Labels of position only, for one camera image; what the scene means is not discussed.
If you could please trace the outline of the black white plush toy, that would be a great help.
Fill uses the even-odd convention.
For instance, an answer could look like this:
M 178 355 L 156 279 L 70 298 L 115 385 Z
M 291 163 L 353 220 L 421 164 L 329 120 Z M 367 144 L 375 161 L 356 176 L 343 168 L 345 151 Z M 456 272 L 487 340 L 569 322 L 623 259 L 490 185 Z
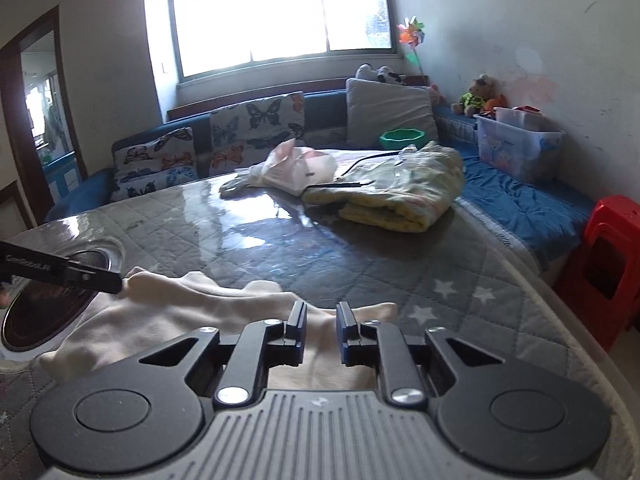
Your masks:
M 395 73 L 390 67 L 383 65 L 373 68 L 369 63 L 363 63 L 358 67 L 355 77 L 357 79 L 382 82 L 382 84 L 404 84 L 405 76 Z

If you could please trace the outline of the colourful pinwheel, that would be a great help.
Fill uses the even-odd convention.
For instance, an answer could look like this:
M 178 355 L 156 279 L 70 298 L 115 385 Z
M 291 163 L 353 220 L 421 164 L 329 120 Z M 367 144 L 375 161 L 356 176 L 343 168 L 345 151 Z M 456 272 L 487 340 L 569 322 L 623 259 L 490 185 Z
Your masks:
M 416 66 L 421 77 L 425 78 L 420 56 L 416 53 L 416 49 L 424 41 L 424 24 L 416 16 L 413 16 L 405 18 L 405 21 L 397 25 L 397 29 L 399 42 L 408 49 L 407 60 Z

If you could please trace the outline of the pink garment in bag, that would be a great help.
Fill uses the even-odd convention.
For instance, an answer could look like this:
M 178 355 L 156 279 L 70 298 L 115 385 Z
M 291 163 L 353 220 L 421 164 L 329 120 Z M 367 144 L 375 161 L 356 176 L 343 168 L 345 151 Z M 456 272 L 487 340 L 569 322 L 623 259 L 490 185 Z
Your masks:
M 221 198 L 239 195 L 246 188 L 275 188 L 299 197 L 314 185 L 332 183 L 337 161 L 329 153 L 297 146 L 294 140 L 278 144 L 259 164 L 241 168 L 221 185 Z

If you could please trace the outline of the yellow folded garment in bag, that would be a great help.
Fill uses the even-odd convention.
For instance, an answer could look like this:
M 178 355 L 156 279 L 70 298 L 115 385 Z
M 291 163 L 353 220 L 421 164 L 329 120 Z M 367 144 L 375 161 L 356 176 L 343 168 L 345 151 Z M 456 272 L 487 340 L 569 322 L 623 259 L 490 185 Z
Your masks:
M 310 186 L 307 206 L 337 208 L 344 220 L 401 233 L 423 233 L 452 206 L 465 185 L 464 162 L 435 141 L 355 162 L 330 184 Z

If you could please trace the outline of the clear plastic storage box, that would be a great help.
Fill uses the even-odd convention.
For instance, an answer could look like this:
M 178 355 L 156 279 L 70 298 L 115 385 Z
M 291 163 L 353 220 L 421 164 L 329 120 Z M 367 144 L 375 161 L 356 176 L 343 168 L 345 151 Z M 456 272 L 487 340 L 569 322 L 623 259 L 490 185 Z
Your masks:
M 475 115 L 482 162 L 522 182 L 551 181 L 560 166 L 565 132 L 535 131 Z

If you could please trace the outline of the blue white small cabinet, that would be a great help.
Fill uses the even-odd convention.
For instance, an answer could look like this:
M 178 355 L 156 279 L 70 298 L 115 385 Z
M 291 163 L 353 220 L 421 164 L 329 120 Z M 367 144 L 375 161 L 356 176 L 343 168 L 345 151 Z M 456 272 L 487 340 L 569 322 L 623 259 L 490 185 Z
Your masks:
M 45 164 L 43 173 L 55 204 L 78 188 L 82 182 L 74 152 L 69 152 Z

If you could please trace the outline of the black round induction cooktop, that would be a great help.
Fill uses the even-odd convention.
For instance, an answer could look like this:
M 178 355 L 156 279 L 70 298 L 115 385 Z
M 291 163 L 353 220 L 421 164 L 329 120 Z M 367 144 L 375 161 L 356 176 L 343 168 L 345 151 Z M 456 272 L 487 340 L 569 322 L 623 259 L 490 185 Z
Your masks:
M 57 256 L 104 270 L 112 268 L 112 257 L 101 248 L 81 249 Z M 10 353 L 38 350 L 54 341 L 79 318 L 96 296 L 92 290 L 25 280 L 25 285 L 9 301 L 2 318 L 1 348 Z

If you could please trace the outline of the cream knit garment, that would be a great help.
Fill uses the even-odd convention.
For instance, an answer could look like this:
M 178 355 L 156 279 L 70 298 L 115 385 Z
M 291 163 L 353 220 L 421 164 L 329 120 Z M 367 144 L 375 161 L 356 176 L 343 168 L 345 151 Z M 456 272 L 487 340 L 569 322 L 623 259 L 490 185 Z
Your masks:
M 99 294 L 60 346 L 40 358 L 59 384 L 149 350 L 205 326 L 224 335 L 250 322 L 288 317 L 297 297 L 272 281 L 225 288 L 193 271 L 168 278 L 132 270 L 117 296 Z M 338 354 L 335 314 L 310 306 L 303 363 L 270 370 L 268 386 L 288 390 L 359 390 L 373 386 L 373 370 L 346 367 Z

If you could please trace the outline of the teddy bear toy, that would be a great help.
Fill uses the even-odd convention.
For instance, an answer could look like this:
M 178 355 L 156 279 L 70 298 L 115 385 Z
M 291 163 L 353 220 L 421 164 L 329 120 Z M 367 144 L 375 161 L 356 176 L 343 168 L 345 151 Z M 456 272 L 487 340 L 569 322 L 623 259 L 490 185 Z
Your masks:
M 506 107 L 506 97 L 497 92 L 495 79 L 486 74 L 472 81 L 467 92 L 450 105 L 456 115 L 465 117 L 492 116 L 497 107 Z

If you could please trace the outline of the window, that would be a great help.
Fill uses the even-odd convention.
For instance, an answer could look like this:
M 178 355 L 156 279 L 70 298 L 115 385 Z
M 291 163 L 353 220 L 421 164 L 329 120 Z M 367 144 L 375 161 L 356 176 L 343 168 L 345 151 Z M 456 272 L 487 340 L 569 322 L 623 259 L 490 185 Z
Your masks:
M 388 0 L 169 0 L 178 74 L 393 50 Z

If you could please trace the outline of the right butterfly cushion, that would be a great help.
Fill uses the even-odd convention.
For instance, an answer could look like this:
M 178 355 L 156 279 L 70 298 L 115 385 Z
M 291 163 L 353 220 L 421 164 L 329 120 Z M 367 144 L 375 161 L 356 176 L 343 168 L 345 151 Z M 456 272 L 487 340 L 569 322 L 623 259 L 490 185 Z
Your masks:
M 281 142 L 303 139 L 304 95 L 292 92 L 219 107 L 210 113 L 209 125 L 211 176 L 253 166 Z

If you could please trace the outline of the grey quilted star table cover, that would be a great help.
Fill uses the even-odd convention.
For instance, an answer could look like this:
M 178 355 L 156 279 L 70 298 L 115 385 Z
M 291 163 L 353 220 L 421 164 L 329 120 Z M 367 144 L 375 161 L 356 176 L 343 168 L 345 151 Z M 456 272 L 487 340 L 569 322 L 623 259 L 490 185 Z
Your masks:
M 527 252 L 511 249 L 463 200 L 422 234 L 305 209 L 277 191 L 236 200 L 209 179 L 44 224 L 15 243 L 44 252 L 108 249 L 122 272 L 206 275 L 224 287 L 278 283 L 318 308 L 390 301 L 410 334 L 439 324 L 581 382 L 612 408 L 603 479 L 639 474 L 639 402 Z

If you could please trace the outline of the left butterfly cushion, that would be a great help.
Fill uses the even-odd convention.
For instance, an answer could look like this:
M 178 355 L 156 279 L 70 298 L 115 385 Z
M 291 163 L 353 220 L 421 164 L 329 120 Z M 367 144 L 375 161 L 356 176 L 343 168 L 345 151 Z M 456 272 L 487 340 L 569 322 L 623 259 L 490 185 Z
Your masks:
M 198 180 L 194 134 L 182 127 L 114 155 L 112 202 Z

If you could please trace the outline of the blue bed sheet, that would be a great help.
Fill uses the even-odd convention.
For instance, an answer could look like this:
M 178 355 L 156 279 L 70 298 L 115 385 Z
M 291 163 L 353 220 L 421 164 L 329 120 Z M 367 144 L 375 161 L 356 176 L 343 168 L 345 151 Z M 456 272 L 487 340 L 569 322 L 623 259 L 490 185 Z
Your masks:
M 477 151 L 475 120 L 435 108 L 441 144 L 460 152 L 466 183 L 459 204 L 532 270 L 552 282 L 582 241 L 594 201 L 560 181 L 528 184 L 489 166 Z

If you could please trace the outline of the grey pillow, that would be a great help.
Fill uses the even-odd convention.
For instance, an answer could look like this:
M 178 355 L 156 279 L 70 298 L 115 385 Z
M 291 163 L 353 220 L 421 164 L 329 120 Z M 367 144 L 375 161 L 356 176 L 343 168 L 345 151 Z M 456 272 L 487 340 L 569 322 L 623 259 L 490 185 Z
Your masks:
M 346 81 L 347 136 L 351 148 L 372 148 L 386 131 L 410 128 L 437 141 L 438 130 L 425 88 L 358 78 Z

